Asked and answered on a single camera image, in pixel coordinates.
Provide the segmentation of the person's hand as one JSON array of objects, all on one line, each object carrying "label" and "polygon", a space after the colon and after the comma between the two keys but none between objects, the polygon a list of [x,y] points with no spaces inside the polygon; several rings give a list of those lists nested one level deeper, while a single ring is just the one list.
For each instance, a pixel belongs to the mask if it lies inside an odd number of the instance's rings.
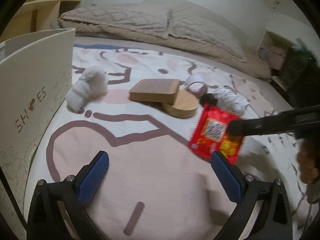
[{"label": "person's hand", "polygon": [[297,155],[300,179],[306,184],[314,183],[319,177],[319,142],[316,139],[304,139]]}]

